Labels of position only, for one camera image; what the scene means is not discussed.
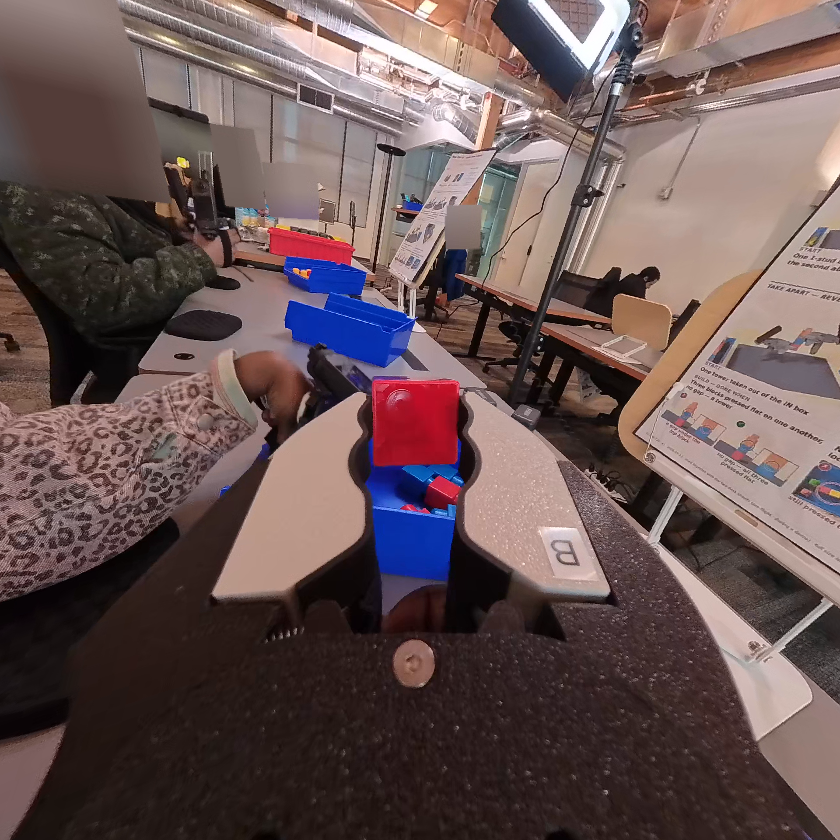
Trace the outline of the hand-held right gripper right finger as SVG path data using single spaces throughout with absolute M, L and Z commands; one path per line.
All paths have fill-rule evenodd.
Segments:
M 613 606 L 609 580 L 560 467 L 533 431 L 477 392 L 460 397 L 461 475 L 449 562 L 449 630 L 495 604 L 528 630 L 556 605 Z

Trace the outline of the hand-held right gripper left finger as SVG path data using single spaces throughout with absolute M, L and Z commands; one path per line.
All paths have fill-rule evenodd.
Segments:
M 215 602 L 279 608 L 283 629 L 334 602 L 356 633 L 378 630 L 382 577 L 375 555 L 371 406 L 357 392 L 291 435 L 269 459 L 214 585 Z

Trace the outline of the red mega block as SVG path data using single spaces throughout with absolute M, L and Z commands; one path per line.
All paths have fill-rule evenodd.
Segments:
M 374 467 L 448 466 L 457 462 L 457 381 L 376 377 L 371 399 Z

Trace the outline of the blue plastic bin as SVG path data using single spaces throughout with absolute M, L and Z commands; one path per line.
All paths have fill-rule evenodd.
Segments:
M 304 428 L 270 457 L 213 597 L 258 600 L 287 593 L 307 573 L 362 535 L 362 491 L 350 475 L 351 445 L 361 437 Z M 375 555 L 381 572 L 444 581 L 455 518 L 397 508 L 401 467 L 371 467 Z
M 291 285 L 310 293 L 358 296 L 362 293 L 366 269 L 323 259 L 285 258 L 283 273 Z
M 285 326 L 291 337 L 385 368 L 406 351 L 416 321 L 405 313 L 349 296 L 329 294 L 322 307 L 289 301 Z

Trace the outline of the person's left hand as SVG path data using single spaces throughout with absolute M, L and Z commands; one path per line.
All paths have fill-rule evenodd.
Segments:
M 268 425 L 268 443 L 277 447 L 294 433 L 311 385 L 298 367 L 275 352 L 248 353 L 233 362 L 248 410 Z

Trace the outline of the person's right hand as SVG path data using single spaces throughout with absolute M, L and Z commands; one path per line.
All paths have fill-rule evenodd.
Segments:
M 429 584 L 406 594 L 383 616 L 384 634 L 441 633 L 445 630 L 445 584 Z

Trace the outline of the white power strip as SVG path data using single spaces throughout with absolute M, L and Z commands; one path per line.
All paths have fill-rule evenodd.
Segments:
M 596 468 L 594 464 L 589 464 L 583 470 L 583 474 L 597 486 L 603 488 L 605 494 L 610 498 L 618 503 L 627 504 L 627 496 L 623 493 L 626 485 L 620 473 L 614 470 L 604 471 L 602 468 Z

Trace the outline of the red plastic bin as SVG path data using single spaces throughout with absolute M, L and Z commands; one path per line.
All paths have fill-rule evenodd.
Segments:
M 349 265 L 354 247 L 340 239 L 304 234 L 286 227 L 268 229 L 269 252 L 274 256 L 316 259 Z

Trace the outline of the printed instruction sheet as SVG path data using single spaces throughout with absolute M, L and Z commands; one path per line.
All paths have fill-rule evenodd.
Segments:
M 480 184 L 497 149 L 452 154 L 423 208 L 395 252 L 389 272 L 405 289 L 417 289 L 440 246 L 480 246 L 481 211 L 466 198 Z
M 838 573 L 838 188 L 635 435 Z

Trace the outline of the wooden office desk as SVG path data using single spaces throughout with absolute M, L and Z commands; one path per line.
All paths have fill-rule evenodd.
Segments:
M 610 413 L 600 413 L 593 419 L 595 425 L 617 426 L 630 397 L 664 354 L 662 350 L 646 347 L 619 359 L 615 351 L 620 344 L 617 336 L 591 327 L 544 324 L 540 332 L 544 347 L 537 394 L 548 384 L 555 361 L 559 361 L 560 368 L 548 390 L 547 405 L 559 404 L 574 370 L 588 373 L 594 384 L 616 402 Z
M 468 350 L 465 353 L 457 353 L 455 356 L 461 359 L 490 362 L 492 361 L 490 357 L 479 355 L 490 312 L 494 310 L 500 314 L 507 314 L 512 320 L 518 319 L 531 323 L 536 317 L 539 305 L 514 291 L 488 284 L 477 277 L 457 274 L 456 278 L 465 283 L 465 294 L 480 303 L 480 310 Z M 556 298 L 551 299 L 544 321 L 569 326 L 584 325 L 596 329 L 606 329 L 611 324 L 608 317 Z

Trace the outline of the wooden backing board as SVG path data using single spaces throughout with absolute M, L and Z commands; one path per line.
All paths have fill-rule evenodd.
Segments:
M 624 294 L 612 302 L 611 331 L 640 340 L 651 350 L 666 350 L 672 322 L 673 313 L 665 304 Z

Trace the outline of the black floor lamp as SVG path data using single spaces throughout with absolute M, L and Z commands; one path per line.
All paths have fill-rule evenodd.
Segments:
M 392 167 L 394 159 L 400 160 L 406 155 L 406 151 L 398 146 L 395 146 L 390 143 L 378 143 L 376 145 L 378 151 L 382 152 L 385 156 L 385 170 L 382 177 L 382 191 L 381 191 L 381 201 L 379 206 L 379 213 L 375 228 L 375 239 L 374 239 L 374 250 L 373 256 L 371 259 L 371 273 L 375 275 L 379 260 L 379 254 L 382 244 L 382 236 L 383 236 L 383 227 L 384 227 L 384 220 L 385 220 L 385 210 L 388 204 L 389 198 L 389 191 L 390 191 L 390 184 L 391 184 L 391 175 L 392 175 Z

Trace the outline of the person's dark trousers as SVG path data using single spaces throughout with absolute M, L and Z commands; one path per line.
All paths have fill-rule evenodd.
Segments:
M 1 739 L 67 719 L 67 658 L 109 608 L 180 538 L 162 525 L 113 559 L 1 604 Z

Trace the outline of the black light stand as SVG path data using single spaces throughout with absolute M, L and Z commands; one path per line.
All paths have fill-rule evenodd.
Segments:
M 634 78 L 633 64 L 635 59 L 644 47 L 642 7 L 643 2 L 632 2 L 628 22 L 625 24 L 617 40 L 619 46 L 618 60 L 612 74 L 610 90 L 596 127 L 595 137 L 584 165 L 581 180 L 575 188 L 570 201 L 570 211 L 563 226 L 562 235 L 556 248 L 548 277 L 542 289 L 539 305 L 532 316 L 531 327 L 522 345 L 518 366 L 510 383 L 507 402 L 511 406 L 516 406 L 517 404 L 518 391 L 523 385 L 526 373 L 529 370 L 543 321 L 548 313 L 554 289 L 564 268 L 564 262 L 570 252 L 574 233 L 580 222 L 581 215 L 597 198 L 603 196 L 603 192 L 595 187 L 595 167 L 601 157 L 603 145 L 610 131 L 620 97 Z

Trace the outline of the silver ventilation duct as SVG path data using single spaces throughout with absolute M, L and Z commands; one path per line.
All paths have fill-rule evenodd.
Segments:
M 392 137 L 486 94 L 527 109 L 549 97 L 498 52 L 492 2 L 118 2 L 129 39 L 287 100 L 319 91 L 328 112 Z

